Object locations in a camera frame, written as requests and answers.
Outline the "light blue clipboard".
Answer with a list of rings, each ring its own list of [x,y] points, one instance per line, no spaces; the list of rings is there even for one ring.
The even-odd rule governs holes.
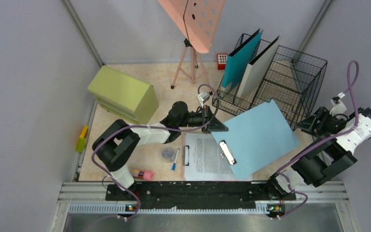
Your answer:
[[[298,147],[300,142],[274,100],[266,101],[224,122],[228,131],[212,132],[224,141],[236,163],[230,168],[238,180]]]

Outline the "teal file folder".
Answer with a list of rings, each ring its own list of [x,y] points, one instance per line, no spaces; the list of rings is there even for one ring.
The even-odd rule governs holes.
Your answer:
[[[228,92],[242,80],[247,64],[252,60],[256,47],[261,40],[263,30],[258,29],[235,48],[229,55],[220,90]]]

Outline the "grey white file folder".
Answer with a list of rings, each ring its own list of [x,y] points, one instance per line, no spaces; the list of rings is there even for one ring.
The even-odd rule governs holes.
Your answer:
[[[241,80],[236,97],[244,99],[256,87],[259,86],[272,63],[273,57],[278,49],[280,36],[275,38],[265,49],[263,49],[248,64]]]

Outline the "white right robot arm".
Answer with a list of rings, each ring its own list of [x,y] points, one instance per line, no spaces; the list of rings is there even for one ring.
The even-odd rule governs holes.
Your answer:
[[[318,187],[354,165],[355,149],[371,138],[371,109],[358,108],[357,113],[338,118],[320,107],[295,126],[315,141],[304,149],[304,156],[292,158],[289,170],[268,179],[264,193],[273,200],[285,198],[298,185]]]

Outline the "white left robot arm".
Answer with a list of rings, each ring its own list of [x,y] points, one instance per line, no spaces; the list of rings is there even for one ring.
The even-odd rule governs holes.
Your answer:
[[[118,185],[117,194],[124,200],[134,197],[134,178],[127,161],[138,145],[167,144],[175,141],[183,132],[201,130],[203,133],[225,132],[228,127],[216,118],[208,105],[189,111],[183,101],[175,102],[168,115],[153,125],[130,125],[122,119],[116,120],[93,143],[93,158]]]

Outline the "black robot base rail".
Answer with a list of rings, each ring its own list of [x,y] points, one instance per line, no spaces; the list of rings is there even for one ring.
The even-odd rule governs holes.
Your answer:
[[[170,182],[136,181],[131,193],[117,185],[107,186],[106,201],[135,201],[140,199],[141,209],[255,209],[259,201],[295,200],[291,193],[278,195],[262,182]]]

